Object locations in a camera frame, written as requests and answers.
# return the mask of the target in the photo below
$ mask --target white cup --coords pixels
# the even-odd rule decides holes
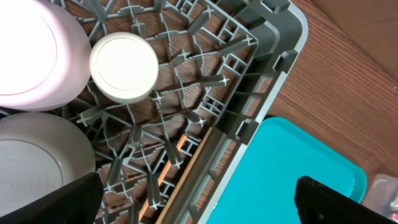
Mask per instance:
[[[83,132],[47,113],[0,120],[0,155],[0,216],[95,171]]]
[[[158,71],[152,47],[128,32],[106,35],[90,54],[90,72],[96,86],[118,103],[135,103],[147,97],[156,85]]]

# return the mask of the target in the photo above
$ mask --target turquoise tray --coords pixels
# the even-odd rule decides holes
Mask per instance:
[[[299,224],[295,184],[307,175],[361,202],[365,173],[283,118],[260,125],[207,223]]]

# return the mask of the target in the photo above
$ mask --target gray plastic dish rack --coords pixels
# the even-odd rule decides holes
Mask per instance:
[[[61,109],[49,111],[84,124],[83,130],[96,156],[103,159],[97,164],[97,170],[106,174],[101,176],[106,194],[96,223],[123,223],[125,219],[128,223],[185,223],[187,220],[205,223],[303,49],[308,35],[303,13],[289,0],[154,0],[150,1],[151,6],[141,5],[142,1],[137,5],[125,0],[52,2],[70,12],[68,2],[90,12],[91,17],[76,16],[76,20],[83,26],[93,24],[88,34],[92,44],[101,33],[108,34],[108,20],[130,17],[132,33],[150,44],[158,40],[166,43],[170,60],[159,63],[159,76],[162,76],[161,68],[170,67],[175,79],[173,88],[156,89],[146,99],[154,105],[156,120],[138,121],[131,105],[109,105],[92,81],[87,89],[93,101],[79,96]],[[120,2],[125,2],[124,6],[114,10]],[[202,10],[194,15],[196,7]],[[165,19],[166,11],[182,20],[186,29],[172,29],[170,21]],[[139,18],[140,14],[149,12],[157,13],[156,19],[162,27],[162,32],[152,36],[146,33],[148,27]],[[217,30],[208,28],[212,17],[221,21]],[[192,52],[173,48],[175,38],[180,35],[189,36]],[[202,46],[199,35],[215,43],[216,48],[204,50],[206,47]],[[245,57],[239,56],[244,49],[247,50]],[[220,61],[215,72],[209,73],[206,63],[214,55],[219,55]],[[188,62],[196,64],[194,82],[185,82],[179,70]],[[187,103],[191,88],[201,89],[194,104]],[[215,97],[214,88],[228,88],[226,97]],[[165,113],[162,102],[167,95],[175,93],[181,108]],[[84,108],[77,116],[73,114],[76,103]],[[121,108],[124,116],[112,112]],[[18,112],[0,108],[3,116],[13,113]],[[177,119],[182,119],[183,124],[179,134],[173,135],[187,137],[180,150],[176,140],[170,137],[169,124]],[[109,121],[122,128],[115,131]],[[202,142],[198,133],[203,132],[193,133],[192,128],[199,131],[210,128],[210,131]],[[106,151],[99,146],[104,144]],[[156,180],[167,161],[179,169],[186,167],[183,161],[189,161],[190,157],[195,159],[190,162],[190,171],[183,175],[183,183],[164,178],[158,184]],[[157,211],[155,220],[140,218],[143,200],[132,192],[142,183],[146,183],[145,200],[149,208]],[[120,195],[125,198],[124,203],[112,207],[106,204],[107,197]],[[160,213],[159,208],[164,206],[167,212]]]

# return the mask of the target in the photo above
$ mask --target plastic tray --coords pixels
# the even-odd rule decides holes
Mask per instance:
[[[304,46],[304,15],[288,0],[52,1],[92,44],[133,32],[159,60],[156,91],[141,102],[116,104],[91,81],[49,111],[95,149],[106,192],[96,222],[204,222]]]
[[[358,166],[289,121],[266,119],[207,223],[300,224],[294,194],[305,175],[356,202],[366,193],[366,176]]]

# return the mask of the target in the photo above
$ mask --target wooden countertop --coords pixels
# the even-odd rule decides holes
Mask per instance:
[[[269,114],[362,168],[398,177],[398,83],[310,0],[293,0],[309,35]]]

